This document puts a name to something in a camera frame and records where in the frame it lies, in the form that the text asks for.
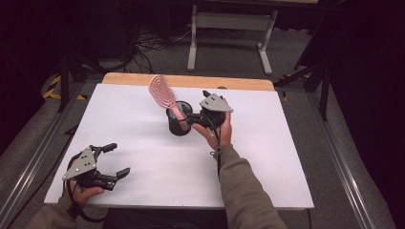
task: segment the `metal frame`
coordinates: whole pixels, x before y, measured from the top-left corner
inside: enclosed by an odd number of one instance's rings
[[[36,176],[36,173],[41,167],[42,162],[47,156],[49,148],[51,147],[51,145],[53,144],[53,140],[55,139],[55,134],[59,131],[59,127],[61,126],[67,113],[71,109],[72,104],[75,101],[75,98],[77,98],[82,88],[83,88],[82,83],[76,83],[73,86],[71,96],[69,99],[70,102],[66,104],[66,107],[65,109],[63,109],[62,112],[57,113],[56,116],[54,117],[51,127],[45,134],[44,138],[42,139],[35,153],[33,154],[31,161],[27,165],[24,172],[21,174],[15,187],[11,191],[9,198],[6,200],[0,211],[0,228],[7,228],[9,223],[11,222],[14,213],[19,207],[23,197],[30,188],[31,183]]]
[[[328,122],[323,120],[323,117],[319,113],[319,102],[314,93],[306,93],[309,100],[309,104],[312,107],[313,113],[327,139],[330,146],[330,157],[336,168],[336,171],[342,181],[343,187],[348,195],[348,199],[351,202],[352,209],[357,218],[357,221],[363,229],[375,229],[373,219],[367,210],[366,204],[361,197],[357,184],[352,176],[352,172],[346,163],[345,157],[339,152],[334,140],[333,133],[330,129]]]
[[[274,10],[271,16],[265,15],[244,15],[230,13],[209,13],[197,12],[197,6],[193,6],[191,17],[191,44],[188,54],[187,70],[193,72],[196,68],[197,55],[197,28],[217,28],[233,30],[265,31],[265,37],[262,43],[257,45],[259,55],[262,60],[265,74],[272,74],[270,63],[268,61],[266,48],[268,40],[273,31],[274,23],[277,17],[277,11]]]

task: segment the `silver gripper plate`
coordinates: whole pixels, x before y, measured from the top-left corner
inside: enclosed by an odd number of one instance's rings
[[[200,105],[212,112],[233,112],[233,109],[216,94],[207,97]]]
[[[75,161],[71,168],[62,177],[62,180],[68,180],[78,175],[84,174],[96,168],[96,160],[93,156],[93,151],[86,148],[81,153],[80,157]]]

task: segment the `table leg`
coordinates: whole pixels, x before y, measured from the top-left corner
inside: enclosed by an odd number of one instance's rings
[[[265,31],[265,38],[262,43],[257,44],[257,47],[259,49],[259,55],[260,58],[262,59],[262,64],[265,69],[265,74],[270,75],[273,73],[270,67],[270,63],[268,62],[268,57],[266,53],[266,48],[268,44],[268,40],[270,39],[271,32],[273,31],[274,23],[276,21],[277,17],[277,10],[273,11],[271,13],[271,16],[268,18],[268,23],[266,26],[266,31]]]
[[[191,45],[190,53],[188,54],[187,70],[193,72],[196,66],[196,54],[197,54],[197,6],[193,6],[193,14],[191,17]]]

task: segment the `pink hairbrush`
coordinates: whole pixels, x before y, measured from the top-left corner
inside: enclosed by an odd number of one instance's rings
[[[176,97],[166,82],[166,79],[163,75],[158,74],[153,77],[149,83],[149,93],[155,99],[159,106],[165,109],[172,110],[173,114],[176,116],[176,119],[181,124],[181,128],[184,131],[189,129],[187,122],[185,121],[184,116],[179,110],[176,104]]]

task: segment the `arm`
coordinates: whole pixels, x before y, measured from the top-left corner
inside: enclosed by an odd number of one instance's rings
[[[75,218],[77,213],[71,210],[72,201],[67,192],[66,190],[65,195],[59,198],[56,205],[47,205],[39,209],[38,213],[36,213],[26,226],[26,229],[76,228],[77,223]],[[89,198],[102,193],[104,193],[104,189],[100,187],[82,189],[82,192],[74,192],[74,199],[79,205],[84,206]]]
[[[42,207],[30,220],[26,229],[76,228],[77,223],[68,212],[71,207],[71,200],[65,195],[64,197],[59,198],[56,205]]]
[[[221,149],[221,193],[229,228],[287,228],[249,162],[231,144]]]

